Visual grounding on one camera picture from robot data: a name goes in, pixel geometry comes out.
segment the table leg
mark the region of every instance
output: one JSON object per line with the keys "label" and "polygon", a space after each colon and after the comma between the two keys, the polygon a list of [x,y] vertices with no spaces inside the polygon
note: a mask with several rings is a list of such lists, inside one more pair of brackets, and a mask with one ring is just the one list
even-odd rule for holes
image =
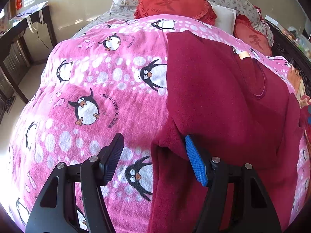
{"label": "table leg", "polygon": [[46,26],[48,28],[50,40],[51,40],[52,46],[54,48],[57,45],[57,40],[56,40],[54,28],[53,28],[52,19],[51,19],[50,8],[49,8],[49,6],[46,6],[45,8],[46,8],[47,13],[45,13],[45,15],[44,15],[44,20],[46,22]]}
{"label": "table leg", "polygon": [[4,78],[7,80],[7,82],[10,84],[10,86],[14,89],[15,93],[22,99],[22,101],[25,104],[27,104],[28,103],[27,97],[24,95],[24,93],[16,85],[16,83],[13,80],[12,76],[10,75],[9,71],[5,67],[5,64],[3,63],[3,61],[0,61],[0,71],[4,75]]}

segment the white polka dot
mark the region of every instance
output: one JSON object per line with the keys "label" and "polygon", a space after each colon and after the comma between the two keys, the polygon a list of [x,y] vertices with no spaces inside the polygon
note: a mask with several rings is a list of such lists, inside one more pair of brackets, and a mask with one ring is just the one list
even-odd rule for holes
{"label": "white polka dot", "polygon": [[82,148],[83,147],[83,143],[84,143],[84,141],[83,141],[83,139],[81,138],[81,137],[79,137],[79,138],[77,138],[77,140],[76,140],[76,146],[78,147],[78,148]]}
{"label": "white polka dot", "polygon": [[43,133],[42,133],[42,135],[41,135],[41,141],[42,141],[42,142],[44,142],[44,140],[45,140],[45,136],[46,136],[46,133],[45,133],[45,132],[43,132]]}
{"label": "white polka dot", "polygon": [[107,187],[107,186],[100,186],[100,188],[101,188],[101,192],[102,192],[102,194],[103,194],[103,197],[107,197],[108,195],[109,195],[109,187]]}
{"label": "white polka dot", "polygon": [[121,161],[128,161],[132,158],[133,158],[132,150],[128,147],[124,147],[122,154],[121,154],[121,157],[120,157],[120,160]]}
{"label": "white polka dot", "polygon": [[142,197],[140,194],[137,194],[136,197],[135,197],[135,200],[141,202],[142,201]]}
{"label": "white polka dot", "polygon": [[128,80],[130,79],[130,76],[129,76],[128,74],[125,74],[125,75],[123,76],[123,79],[124,79],[125,81],[128,81]]}
{"label": "white polka dot", "polygon": [[92,155],[97,155],[100,151],[100,146],[99,143],[97,141],[92,141],[90,143],[90,152]]}
{"label": "white polka dot", "polygon": [[124,90],[124,89],[126,89],[126,84],[123,83],[123,82],[120,82],[120,83],[117,85],[117,87],[118,87],[118,89],[120,89],[120,90]]}
{"label": "white polka dot", "polygon": [[131,187],[131,185],[126,185],[124,189],[125,189],[126,194],[128,195],[132,194],[133,192],[133,188]]}
{"label": "white polka dot", "polygon": [[42,160],[43,160],[43,150],[42,150],[42,147],[37,143],[36,152],[35,152],[35,161],[37,163],[41,163]]}
{"label": "white polka dot", "polygon": [[126,31],[126,28],[122,28],[122,29],[119,30],[119,33],[123,33],[125,31]]}
{"label": "white polka dot", "polygon": [[201,31],[206,32],[206,29],[202,26],[199,27]]}
{"label": "white polka dot", "polygon": [[99,65],[101,64],[102,61],[103,61],[103,57],[99,57],[92,62],[92,66],[94,68],[99,67]]}
{"label": "white polka dot", "polygon": [[59,137],[59,147],[63,152],[68,152],[71,147],[71,135],[68,131],[64,131]]}
{"label": "white polka dot", "polygon": [[83,81],[84,75],[83,74],[79,74],[78,76],[78,83],[81,83]]}
{"label": "white polka dot", "polygon": [[158,94],[159,95],[165,95],[166,89],[158,89]]}
{"label": "white polka dot", "polygon": [[112,72],[112,79],[116,80],[116,81],[121,80],[122,79],[122,75],[123,75],[122,69],[121,68],[116,68]]}
{"label": "white polka dot", "polygon": [[87,81],[88,81],[88,82],[92,82],[92,81],[93,81],[93,79],[94,79],[94,77],[93,77],[93,76],[89,76],[89,77],[87,78]]}
{"label": "white polka dot", "polygon": [[135,153],[136,153],[137,155],[141,154],[141,152],[142,152],[142,150],[141,150],[140,147],[137,147],[137,148],[135,149]]}
{"label": "white polka dot", "polygon": [[101,84],[108,80],[108,74],[106,72],[100,72],[99,76],[97,77],[97,83]]}
{"label": "white polka dot", "polygon": [[51,128],[52,125],[53,125],[53,120],[52,120],[52,119],[48,119],[48,120],[46,121],[46,123],[45,123],[46,129]]}
{"label": "white polka dot", "polygon": [[51,156],[51,155],[48,156],[48,158],[47,158],[47,160],[46,160],[46,165],[47,165],[47,167],[48,167],[49,169],[54,168],[55,163],[54,163],[54,158],[53,158],[53,156]]}
{"label": "white polka dot", "polygon": [[69,165],[72,166],[72,165],[77,165],[79,164],[79,162],[77,160],[72,160],[70,161]]}
{"label": "white polka dot", "polygon": [[81,72],[85,72],[89,68],[89,62],[86,61],[82,65],[80,65]]}
{"label": "white polka dot", "polygon": [[135,65],[142,66],[146,63],[146,60],[145,58],[138,56],[133,59],[133,62]]}
{"label": "white polka dot", "polygon": [[116,59],[116,64],[117,64],[117,65],[121,65],[122,62],[123,62],[123,58],[117,58],[117,59]]}
{"label": "white polka dot", "polygon": [[113,185],[113,187],[114,187],[114,188],[118,188],[118,186],[119,186],[119,183],[118,183],[118,181],[117,181],[117,180],[115,180],[115,181],[114,181],[114,185]]}

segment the cartoon penguin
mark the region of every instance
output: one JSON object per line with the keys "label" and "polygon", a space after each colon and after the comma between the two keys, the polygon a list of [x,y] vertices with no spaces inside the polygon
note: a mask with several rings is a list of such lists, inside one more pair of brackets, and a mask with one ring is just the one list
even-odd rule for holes
{"label": "cartoon penguin", "polygon": [[104,40],[103,42],[98,42],[99,44],[103,44],[106,48],[105,51],[115,51],[121,45],[121,38],[117,36],[117,34],[113,34]]}
{"label": "cartoon penguin", "polygon": [[29,149],[29,151],[31,150],[31,146],[35,141],[36,129],[37,129],[37,123],[33,121],[29,125],[27,132],[26,132],[26,147]]}
{"label": "cartoon penguin", "polygon": [[149,65],[140,70],[141,79],[153,90],[154,87],[166,89],[166,68],[167,64],[155,64],[158,60],[152,61]]}
{"label": "cartoon penguin", "polygon": [[78,214],[80,228],[83,229],[83,230],[87,230],[87,223],[86,223],[86,220],[85,220],[85,216],[83,215],[81,209],[79,209],[78,206],[77,206],[77,214]]}
{"label": "cartoon penguin", "polygon": [[116,28],[119,25],[118,24],[108,24],[107,26],[111,29],[111,28]]}
{"label": "cartoon penguin", "polygon": [[75,114],[77,117],[76,124],[78,125],[90,125],[94,123],[97,119],[99,119],[99,108],[98,104],[93,98],[93,91],[90,89],[90,96],[83,96],[78,99],[77,102],[68,103],[75,108]]}
{"label": "cartoon penguin", "polygon": [[232,47],[232,49],[233,49],[233,51],[234,51],[235,54],[239,54],[239,53],[242,52],[242,51],[240,51],[238,48],[236,48],[235,46],[231,46],[231,47]]}
{"label": "cartoon penguin", "polygon": [[249,50],[255,55],[255,57],[256,57],[257,60],[260,60],[259,55],[254,51],[253,48],[250,48]]}
{"label": "cartoon penguin", "polygon": [[163,31],[163,29],[172,29],[172,30],[175,30],[174,27],[175,27],[175,23],[176,21],[172,21],[172,20],[164,20],[164,19],[161,19],[161,20],[158,20],[154,23],[151,23],[151,26],[153,27],[156,27],[157,29]]}
{"label": "cartoon penguin", "polygon": [[65,63],[66,60],[64,60],[60,66],[57,68],[56,76],[59,79],[59,82],[62,81],[69,81],[70,80],[70,73],[71,68],[73,66],[73,62]]}
{"label": "cartoon penguin", "polygon": [[128,183],[147,201],[151,201],[145,194],[152,195],[153,169],[151,162],[144,163],[143,161],[149,157],[143,157],[125,169]]}
{"label": "cartoon penguin", "polygon": [[20,198],[16,201],[16,209],[18,210],[21,222],[26,226],[30,213],[29,210],[20,202]]}

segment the bed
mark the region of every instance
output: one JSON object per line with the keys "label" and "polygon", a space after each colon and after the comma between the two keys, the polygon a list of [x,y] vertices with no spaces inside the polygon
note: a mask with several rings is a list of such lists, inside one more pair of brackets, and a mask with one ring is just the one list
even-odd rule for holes
{"label": "bed", "polygon": [[[211,1],[233,6],[227,0]],[[239,1],[233,8],[247,14],[252,26],[272,45],[273,35],[256,8],[247,0]],[[294,92],[287,79],[290,66],[285,58],[267,58],[221,29],[191,18],[156,15],[134,19],[136,6],[137,0],[113,0],[110,11],[70,40],[59,43],[50,54],[41,85],[23,109],[9,148],[12,185],[8,212],[22,230],[58,162],[81,163],[121,132],[125,148],[113,180],[102,187],[103,197],[117,232],[147,231],[153,186],[150,144],[168,116],[167,33],[190,30],[232,46],[237,52],[250,51],[252,58],[277,74],[289,92]],[[151,25],[159,20],[173,22],[174,27],[159,30]],[[148,80],[150,64],[158,67],[158,77],[152,83]],[[297,174],[290,221],[303,207],[310,179],[304,136],[299,145]],[[80,227],[87,229],[81,191],[78,184],[76,187]]]}

